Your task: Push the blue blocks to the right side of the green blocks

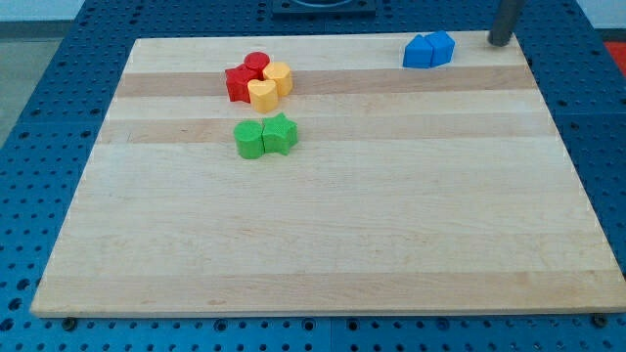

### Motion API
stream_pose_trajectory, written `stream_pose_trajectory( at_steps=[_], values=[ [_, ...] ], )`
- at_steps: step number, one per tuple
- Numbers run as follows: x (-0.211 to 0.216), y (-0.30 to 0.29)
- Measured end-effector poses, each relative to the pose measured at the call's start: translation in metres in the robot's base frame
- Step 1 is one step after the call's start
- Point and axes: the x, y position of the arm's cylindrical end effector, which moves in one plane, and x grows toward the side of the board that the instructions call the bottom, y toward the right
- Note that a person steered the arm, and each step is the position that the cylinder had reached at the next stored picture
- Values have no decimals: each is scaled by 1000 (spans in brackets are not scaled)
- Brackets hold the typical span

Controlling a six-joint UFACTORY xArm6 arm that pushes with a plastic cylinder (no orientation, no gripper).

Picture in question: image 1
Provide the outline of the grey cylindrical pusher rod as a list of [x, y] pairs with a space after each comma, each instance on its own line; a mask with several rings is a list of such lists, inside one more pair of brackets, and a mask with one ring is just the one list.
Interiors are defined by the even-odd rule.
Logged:
[[495, 47], [507, 46], [514, 33], [514, 28], [521, 16], [526, 0], [501, 0], [492, 26], [489, 30], [487, 41]]

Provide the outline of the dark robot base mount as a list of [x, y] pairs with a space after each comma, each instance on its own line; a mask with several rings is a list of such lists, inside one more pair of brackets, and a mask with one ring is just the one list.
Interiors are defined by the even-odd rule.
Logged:
[[271, 0], [273, 18], [319, 15], [373, 15], [376, 0]]

